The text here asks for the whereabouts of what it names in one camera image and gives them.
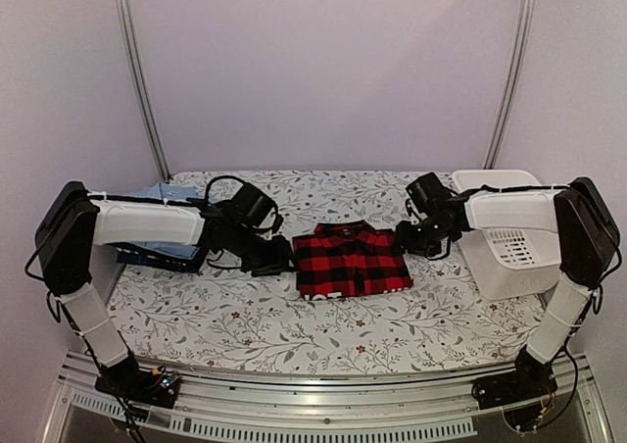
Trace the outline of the red black plaid shirt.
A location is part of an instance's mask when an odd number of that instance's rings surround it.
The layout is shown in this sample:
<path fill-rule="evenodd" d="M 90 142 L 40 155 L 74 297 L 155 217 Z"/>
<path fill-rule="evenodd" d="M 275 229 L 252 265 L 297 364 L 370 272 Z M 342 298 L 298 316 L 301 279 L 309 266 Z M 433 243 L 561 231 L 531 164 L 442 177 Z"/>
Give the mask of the red black plaid shirt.
<path fill-rule="evenodd" d="M 404 291 L 413 287 L 403 251 L 391 229 L 366 221 L 320 223 L 295 236 L 296 285 L 306 301 Z"/>

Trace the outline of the light blue shirt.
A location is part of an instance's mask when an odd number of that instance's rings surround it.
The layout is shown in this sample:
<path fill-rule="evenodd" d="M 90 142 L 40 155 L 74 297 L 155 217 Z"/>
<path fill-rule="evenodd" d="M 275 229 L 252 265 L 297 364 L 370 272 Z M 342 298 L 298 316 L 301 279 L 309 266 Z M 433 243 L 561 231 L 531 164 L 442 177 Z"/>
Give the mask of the light blue shirt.
<path fill-rule="evenodd" d="M 151 187 L 131 192 L 130 196 L 148 199 L 166 198 L 173 201 L 186 201 L 188 198 L 196 198 L 197 191 L 194 187 L 179 187 L 159 182 Z M 134 242 L 133 245 L 146 249 L 150 252 L 182 260 L 191 260 L 199 252 L 199 248 L 193 245 L 183 245 L 171 242 Z"/>

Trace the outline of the dark navy shirt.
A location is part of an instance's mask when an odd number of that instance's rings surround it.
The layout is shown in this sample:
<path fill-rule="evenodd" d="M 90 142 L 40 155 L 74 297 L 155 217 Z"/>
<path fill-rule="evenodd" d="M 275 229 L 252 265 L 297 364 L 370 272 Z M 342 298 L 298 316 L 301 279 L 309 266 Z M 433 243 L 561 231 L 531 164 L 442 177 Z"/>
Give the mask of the dark navy shirt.
<path fill-rule="evenodd" d="M 134 251 L 119 247 L 116 250 L 117 262 L 120 264 L 181 273 L 197 273 L 206 258 L 203 251 L 198 251 L 190 259 L 182 259 L 151 251 Z"/>

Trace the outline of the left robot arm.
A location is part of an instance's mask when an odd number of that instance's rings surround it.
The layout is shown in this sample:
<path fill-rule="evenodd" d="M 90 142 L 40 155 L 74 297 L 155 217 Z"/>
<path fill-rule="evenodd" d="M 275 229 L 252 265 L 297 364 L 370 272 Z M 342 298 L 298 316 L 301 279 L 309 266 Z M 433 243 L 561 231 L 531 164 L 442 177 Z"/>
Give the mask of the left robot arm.
<path fill-rule="evenodd" d="M 240 181 L 230 198 L 210 194 L 184 200 L 142 198 L 88 190 L 72 180 L 60 190 L 34 234 L 34 251 L 24 265 L 60 305 L 75 333 L 125 398 L 145 390 L 145 376 L 94 284 L 96 252 L 138 243 L 169 243 L 236 258 L 251 276 L 295 271 L 290 242 L 280 234 L 277 203 L 255 185 Z"/>

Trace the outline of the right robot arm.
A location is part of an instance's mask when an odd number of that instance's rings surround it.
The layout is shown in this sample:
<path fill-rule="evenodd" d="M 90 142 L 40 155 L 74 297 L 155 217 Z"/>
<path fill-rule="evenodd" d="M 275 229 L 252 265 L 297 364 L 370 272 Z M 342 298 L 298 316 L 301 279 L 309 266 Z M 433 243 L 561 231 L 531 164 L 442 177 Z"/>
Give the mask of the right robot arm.
<path fill-rule="evenodd" d="M 406 188 L 409 215 L 397 239 L 409 254 L 439 261 L 452 245 L 489 300 L 554 293 L 516 355 L 506 391 L 526 400 L 580 327 L 603 277 L 619 263 L 620 233 L 587 177 L 541 183 L 524 170 L 459 170 L 446 186 L 434 172 Z"/>

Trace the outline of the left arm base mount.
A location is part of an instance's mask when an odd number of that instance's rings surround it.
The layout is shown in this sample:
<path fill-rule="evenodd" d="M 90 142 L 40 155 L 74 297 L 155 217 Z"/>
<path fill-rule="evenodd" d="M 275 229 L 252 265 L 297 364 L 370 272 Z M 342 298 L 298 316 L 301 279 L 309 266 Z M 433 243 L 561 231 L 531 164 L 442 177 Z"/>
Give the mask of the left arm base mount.
<path fill-rule="evenodd" d="M 134 360 L 102 367 L 95 389 L 134 403 L 173 409 L 180 389 L 180 373 L 160 366 L 142 369 Z"/>

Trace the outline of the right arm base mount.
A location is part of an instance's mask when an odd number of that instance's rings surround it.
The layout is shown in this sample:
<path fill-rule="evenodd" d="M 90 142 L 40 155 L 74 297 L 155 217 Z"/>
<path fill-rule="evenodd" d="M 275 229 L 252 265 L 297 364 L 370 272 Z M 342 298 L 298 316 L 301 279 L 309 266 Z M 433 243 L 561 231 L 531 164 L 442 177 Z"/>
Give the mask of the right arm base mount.
<path fill-rule="evenodd" d="M 556 391 L 551 367 L 522 366 L 476 379 L 472 383 L 471 396 L 479 408 L 485 410 L 548 396 Z"/>

